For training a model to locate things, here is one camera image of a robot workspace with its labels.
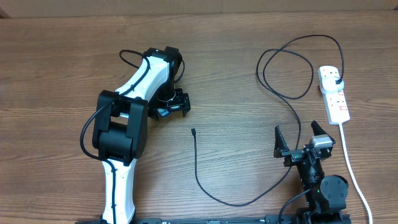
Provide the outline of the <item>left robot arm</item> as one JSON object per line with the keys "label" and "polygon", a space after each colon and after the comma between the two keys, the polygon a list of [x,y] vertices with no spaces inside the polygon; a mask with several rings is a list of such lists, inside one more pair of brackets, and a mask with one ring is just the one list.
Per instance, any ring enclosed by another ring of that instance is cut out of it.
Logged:
{"label": "left robot arm", "polygon": [[106,180],[106,205],[100,223],[133,223],[134,169],[147,142],[148,120],[190,111],[188,93],[176,88],[185,63],[178,49],[149,48],[135,74],[114,91],[98,97],[92,145],[98,150]]}

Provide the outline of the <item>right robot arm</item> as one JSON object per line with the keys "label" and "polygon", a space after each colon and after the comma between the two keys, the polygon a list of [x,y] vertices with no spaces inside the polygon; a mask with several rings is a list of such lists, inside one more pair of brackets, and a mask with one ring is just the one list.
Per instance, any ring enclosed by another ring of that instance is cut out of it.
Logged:
{"label": "right robot arm", "polygon": [[[321,126],[312,121],[314,136],[300,150],[291,151],[278,126],[275,127],[274,157],[283,158],[284,166],[296,167],[303,192],[286,202],[277,217],[277,223],[350,223],[343,215],[348,195],[348,181],[340,175],[325,175],[321,161],[331,157],[335,140]],[[298,208],[293,215],[284,216],[288,205],[304,196],[307,206]]]}

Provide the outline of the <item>blue-screen Samsung smartphone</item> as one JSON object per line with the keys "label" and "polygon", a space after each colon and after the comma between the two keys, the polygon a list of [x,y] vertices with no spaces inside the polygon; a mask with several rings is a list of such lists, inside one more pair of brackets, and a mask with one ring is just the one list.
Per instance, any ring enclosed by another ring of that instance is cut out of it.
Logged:
{"label": "blue-screen Samsung smartphone", "polygon": [[158,108],[157,111],[161,118],[164,118],[170,114],[170,111],[167,108]]}

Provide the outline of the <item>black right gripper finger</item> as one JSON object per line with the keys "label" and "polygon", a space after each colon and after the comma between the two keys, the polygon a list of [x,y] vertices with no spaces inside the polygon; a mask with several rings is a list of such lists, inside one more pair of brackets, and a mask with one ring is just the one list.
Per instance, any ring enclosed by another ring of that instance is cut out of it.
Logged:
{"label": "black right gripper finger", "polygon": [[284,157],[290,149],[280,131],[279,126],[275,127],[275,145],[274,145],[274,157],[281,158]]}
{"label": "black right gripper finger", "polygon": [[326,131],[316,121],[311,122],[311,127],[315,136],[326,134]]}

